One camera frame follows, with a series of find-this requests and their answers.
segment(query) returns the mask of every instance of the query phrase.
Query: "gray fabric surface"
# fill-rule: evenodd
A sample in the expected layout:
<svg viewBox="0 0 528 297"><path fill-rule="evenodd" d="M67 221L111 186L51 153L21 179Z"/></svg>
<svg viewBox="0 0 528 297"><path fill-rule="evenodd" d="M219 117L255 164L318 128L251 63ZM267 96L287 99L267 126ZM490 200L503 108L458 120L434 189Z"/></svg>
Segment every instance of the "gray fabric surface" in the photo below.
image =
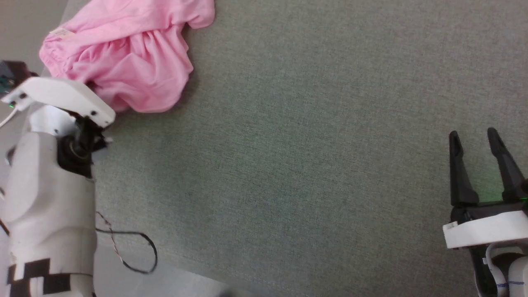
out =
<svg viewBox="0 0 528 297"><path fill-rule="evenodd" d="M528 2L216 7L187 34L182 103L110 131L97 187L114 227L268 296L476 295L441 230L447 136L459 131L484 200L501 192L487 127L528 170Z"/></svg>

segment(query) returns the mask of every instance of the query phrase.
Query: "floor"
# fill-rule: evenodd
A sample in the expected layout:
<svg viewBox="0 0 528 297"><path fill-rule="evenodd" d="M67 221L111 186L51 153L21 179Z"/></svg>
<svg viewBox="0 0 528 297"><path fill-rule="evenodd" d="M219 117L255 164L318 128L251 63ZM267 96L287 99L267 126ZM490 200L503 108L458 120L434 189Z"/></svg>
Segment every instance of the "floor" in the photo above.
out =
<svg viewBox="0 0 528 297"><path fill-rule="evenodd" d="M0 43L3 60L23 60L28 67L40 73L43 64L39 60L38 50L41 40L47 32L54 29L60 22L67 0L48 0L46 2L2 1L0 7ZM0 119L7 116L11 110L0 105ZM4 152L10 149L18 140L24 115L18 115L10 123L0 129L0 187L5 185L8 167L3 162ZM0 251L7 251L7 237L0 237ZM0 271L7 267L3 254L0 258ZM113 253L111 248L99 247L96 253L96 292L102 296L184 296L184 297L250 297L247 291L234 289L231 286L217 282L191 272L176 269L166 265L161 260L153 275L142 276L128 271Z"/></svg>

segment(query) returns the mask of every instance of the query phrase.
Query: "pink cloth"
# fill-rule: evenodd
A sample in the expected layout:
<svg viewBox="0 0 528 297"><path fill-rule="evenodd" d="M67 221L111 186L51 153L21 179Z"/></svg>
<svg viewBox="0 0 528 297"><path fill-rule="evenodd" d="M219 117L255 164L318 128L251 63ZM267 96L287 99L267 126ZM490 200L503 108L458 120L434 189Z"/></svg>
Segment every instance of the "pink cloth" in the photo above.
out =
<svg viewBox="0 0 528 297"><path fill-rule="evenodd" d="M164 112L193 70L182 28L213 19L213 0L92 0L61 25L74 34L50 33L39 55L54 77L93 81L118 112Z"/></svg>

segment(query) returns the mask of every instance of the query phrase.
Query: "white cable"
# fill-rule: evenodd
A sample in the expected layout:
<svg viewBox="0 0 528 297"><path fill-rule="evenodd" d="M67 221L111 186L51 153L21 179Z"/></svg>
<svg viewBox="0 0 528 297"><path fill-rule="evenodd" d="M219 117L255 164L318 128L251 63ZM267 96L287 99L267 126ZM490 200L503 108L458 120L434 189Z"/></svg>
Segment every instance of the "white cable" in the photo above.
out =
<svg viewBox="0 0 528 297"><path fill-rule="evenodd" d="M9 122L16 114L16 108L0 123L0 128L2 128L7 122Z"/></svg>

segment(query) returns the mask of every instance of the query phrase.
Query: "cable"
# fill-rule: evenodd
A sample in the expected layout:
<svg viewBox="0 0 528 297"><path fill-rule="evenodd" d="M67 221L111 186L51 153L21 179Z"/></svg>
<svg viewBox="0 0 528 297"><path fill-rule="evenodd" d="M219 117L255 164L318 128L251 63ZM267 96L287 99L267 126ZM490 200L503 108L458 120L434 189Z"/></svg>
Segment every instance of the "cable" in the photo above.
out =
<svg viewBox="0 0 528 297"><path fill-rule="evenodd" d="M0 128L2 128L7 122L9 122L16 114L16 109L13 111L0 123Z"/></svg>
<svg viewBox="0 0 528 297"><path fill-rule="evenodd" d="M141 273L141 274L150 274L154 272L154 270L156 270L156 267L158 266L158 250L156 249L156 245L154 245L154 242L146 234L137 232L137 231L114 231L112 230L112 224L100 212L97 211L97 214L105 221L105 225L108 226L108 230L102 230L102 229L96 228L96 231L101 232L101 233L110 234L110 237L112 238L112 242L114 243L114 251L119 256L119 259L121 259L121 262L126 268L134 272ZM152 268L150 270L141 270L141 269L137 269L137 268L134 268L128 265L128 263L125 260L123 260L123 257L121 257L121 255L119 254L119 250L117 249L117 244L116 244L116 239L114 238L114 234L139 235L143 237L148 242L148 245L151 246L152 250L154 251L155 259L154 259L154 265L152 266Z"/></svg>

